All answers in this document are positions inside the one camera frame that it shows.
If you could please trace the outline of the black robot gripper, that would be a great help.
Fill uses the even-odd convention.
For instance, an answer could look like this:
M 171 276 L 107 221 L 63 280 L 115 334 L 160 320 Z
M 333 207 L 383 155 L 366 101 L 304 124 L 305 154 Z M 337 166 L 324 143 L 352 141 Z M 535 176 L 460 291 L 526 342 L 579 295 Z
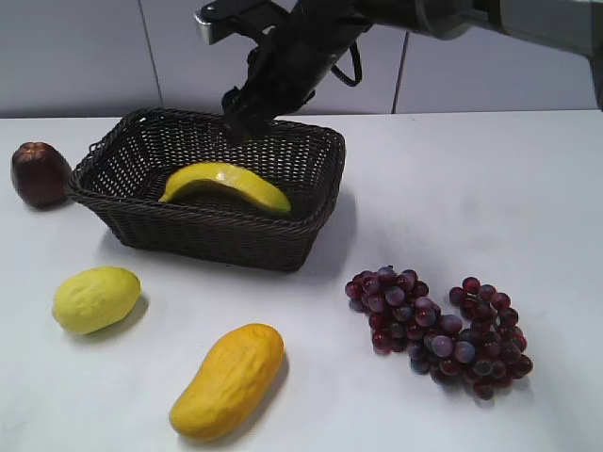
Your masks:
M 275 118 L 299 110 L 369 28 L 353 1 L 297 2 L 260 41 L 244 85 L 222 98 L 228 140 L 262 137 Z

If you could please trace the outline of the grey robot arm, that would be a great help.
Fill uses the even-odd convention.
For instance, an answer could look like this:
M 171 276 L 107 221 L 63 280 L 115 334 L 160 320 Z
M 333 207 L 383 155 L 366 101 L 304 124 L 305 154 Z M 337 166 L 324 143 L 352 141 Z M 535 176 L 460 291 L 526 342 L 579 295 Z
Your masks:
M 599 1 L 299 1 L 286 11 L 270 1 L 231 1 L 206 7 L 257 46 L 245 84 L 222 98 L 233 141 L 266 133 L 278 116 L 293 113 L 314 95 L 326 73 L 348 86 L 335 63 L 345 53 L 359 61 L 356 41 L 373 25 L 452 40 L 474 26 L 586 57 L 602 97 L 602 4 Z

